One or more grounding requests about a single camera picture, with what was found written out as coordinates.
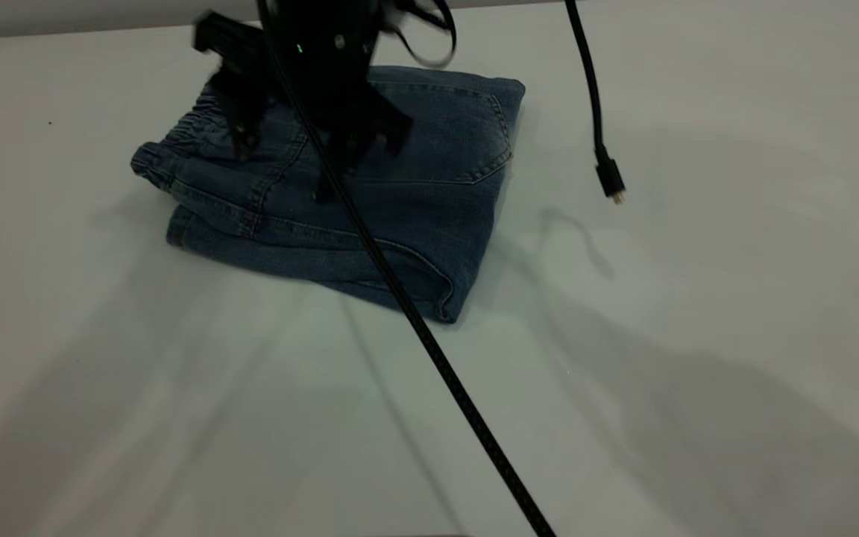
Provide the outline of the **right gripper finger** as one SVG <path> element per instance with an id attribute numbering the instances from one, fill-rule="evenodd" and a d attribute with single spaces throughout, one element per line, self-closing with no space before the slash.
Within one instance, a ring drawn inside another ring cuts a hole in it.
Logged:
<path id="1" fill-rule="evenodd" d="M 245 75 L 214 75 L 213 92 L 224 112 L 235 158 L 245 162 L 262 139 L 267 92 L 258 81 Z"/>
<path id="2" fill-rule="evenodd" d="M 321 173 L 315 187 L 315 203 L 325 204 L 336 195 L 332 179 L 344 184 L 355 163 L 355 142 L 328 142 L 321 155 Z"/>

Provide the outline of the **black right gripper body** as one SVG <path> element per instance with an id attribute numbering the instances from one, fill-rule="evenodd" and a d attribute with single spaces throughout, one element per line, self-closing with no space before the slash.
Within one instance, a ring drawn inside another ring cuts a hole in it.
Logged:
<path id="1" fill-rule="evenodd" d="M 409 140 L 412 118 L 368 78 L 379 36 L 378 30 L 268 30 L 265 39 L 277 59 L 267 59 L 267 92 L 286 104 L 293 92 L 314 126 L 372 137 L 398 155 Z"/>

